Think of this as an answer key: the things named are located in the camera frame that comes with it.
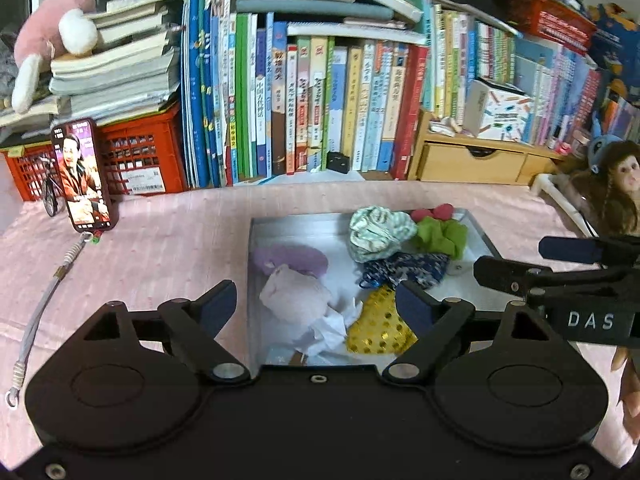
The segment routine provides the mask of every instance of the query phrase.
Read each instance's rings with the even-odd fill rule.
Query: red plastic crate
[[[561,43],[584,55],[596,25],[557,0],[506,0],[510,22],[522,32]]]
[[[126,171],[143,169],[158,170],[166,193],[186,189],[179,112],[180,106],[176,103],[162,114],[98,128],[98,143],[111,194],[130,194]],[[41,199],[45,176],[41,155],[55,157],[53,147],[27,148],[23,156],[6,158],[18,192],[27,202]]]

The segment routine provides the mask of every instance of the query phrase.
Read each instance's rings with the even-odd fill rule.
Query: purple cloth
[[[258,247],[252,254],[254,265],[267,276],[281,265],[300,274],[321,278],[329,268],[324,253],[306,245],[272,245]]]

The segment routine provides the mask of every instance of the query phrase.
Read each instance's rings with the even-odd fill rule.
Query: phone screen
[[[91,123],[81,120],[55,127],[53,147],[71,221],[79,229],[110,226]]]

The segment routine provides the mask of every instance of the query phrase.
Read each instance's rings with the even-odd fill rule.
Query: yellow sequined cloth
[[[396,293],[388,286],[374,290],[360,318],[347,330],[347,348],[357,354],[399,354],[417,341],[396,311]]]

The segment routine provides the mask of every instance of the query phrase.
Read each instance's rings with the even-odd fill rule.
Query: metal tray
[[[454,218],[468,227],[464,255],[450,264],[451,274],[429,290],[434,298],[442,300],[452,296],[470,301],[478,310],[502,311],[514,296],[480,287],[473,277],[473,263],[485,255],[500,256],[478,222],[466,209],[456,209]],[[252,221],[249,252],[272,244],[305,244],[322,251],[329,260],[329,269],[322,284],[334,296],[338,310],[353,298],[364,300],[369,290],[358,286],[362,266],[354,262],[347,250],[351,213],[293,215],[282,218],[260,218]],[[247,273],[247,319],[249,339],[249,366],[255,374],[264,363],[271,345],[290,344],[299,338],[304,328],[279,321],[260,301],[258,296],[267,277],[256,269],[249,257]],[[346,348],[336,353],[357,357],[363,364],[386,367],[395,355],[362,355],[347,353]]]

